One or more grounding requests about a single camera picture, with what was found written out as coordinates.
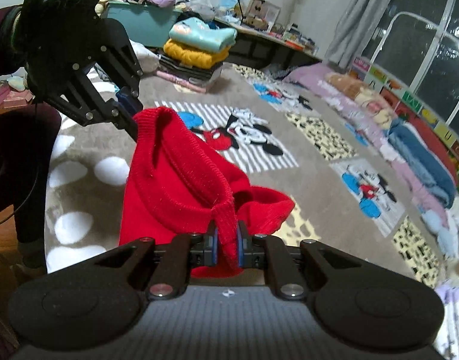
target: person's arm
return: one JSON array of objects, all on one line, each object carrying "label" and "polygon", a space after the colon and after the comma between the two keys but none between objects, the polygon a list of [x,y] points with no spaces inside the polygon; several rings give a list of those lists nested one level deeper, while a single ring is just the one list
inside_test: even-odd
[{"label": "person's arm", "polygon": [[14,22],[20,7],[0,9],[0,76],[12,74],[23,66],[20,56],[11,47]]}]

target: red cloth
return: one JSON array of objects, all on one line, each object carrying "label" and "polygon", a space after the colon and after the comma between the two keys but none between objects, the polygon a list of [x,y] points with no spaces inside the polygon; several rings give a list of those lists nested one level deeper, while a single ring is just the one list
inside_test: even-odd
[{"label": "red cloth", "polygon": [[294,207],[286,195],[250,185],[248,177],[188,130],[169,108],[135,116],[138,141],[123,203],[120,245],[140,237],[169,243],[176,234],[218,228],[218,264],[192,271],[221,278],[240,272],[236,223],[249,234],[272,234]]},{"label": "red cloth", "polygon": [[409,117],[409,123],[411,123],[418,131],[421,138],[424,140],[428,149],[430,149],[442,162],[446,169],[451,174],[455,184],[458,183],[458,176],[456,173],[455,165],[451,162],[448,155],[448,148],[440,141],[438,136],[433,130],[427,125],[424,120],[415,114]]}]

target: person's leg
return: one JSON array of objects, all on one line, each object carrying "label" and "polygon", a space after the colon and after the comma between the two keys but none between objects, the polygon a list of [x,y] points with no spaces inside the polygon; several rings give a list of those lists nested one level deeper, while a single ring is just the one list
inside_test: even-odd
[{"label": "person's leg", "polygon": [[18,250],[25,266],[45,265],[44,228],[46,181],[60,114],[49,105],[30,105],[0,115],[0,194],[17,209],[14,216]]}]

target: black cable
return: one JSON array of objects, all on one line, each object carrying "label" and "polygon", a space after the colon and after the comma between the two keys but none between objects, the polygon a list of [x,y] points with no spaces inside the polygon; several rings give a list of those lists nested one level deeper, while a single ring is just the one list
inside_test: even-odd
[{"label": "black cable", "polygon": [[[36,103],[34,105],[34,129],[36,130],[37,129],[37,122],[36,122],[36,117],[37,117],[37,111],[38,111],[38,103]],[[0,221],[0,225],[2,225],[3,223],[5,223],[8,219],[11,219],[19,210],[21,210],[21,208],[26,204],[26,202],[28,201],[28,199],[30,198],[31,194],[33,193],[34,189],[35,189],[35,186],[36,186],[36,183],[38,182],[38,175],[39,175],[39,163],[38,163],[38,157],[36,157],[36,175],[34,177],[34,183],[33,183],[33,186],[31,187],[31,190],[30,192],[28,193],[28,195],[26,196],[25,200],[23,200],[23,202],[18,206],[18,208],[16,208],[13,213],[8,216],[7,218],[4,218],[3,220]]]}]

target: plastic storage box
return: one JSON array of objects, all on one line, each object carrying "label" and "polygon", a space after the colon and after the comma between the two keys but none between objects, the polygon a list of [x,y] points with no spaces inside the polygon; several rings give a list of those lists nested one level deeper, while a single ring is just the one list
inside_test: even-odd
[{"label": "plastic storage box", "polygon": [[109,1],[101,17],[119,21],[134,42],[146,47],[163,47],[180,13],[173,7],[159,8],[155,5]]}]

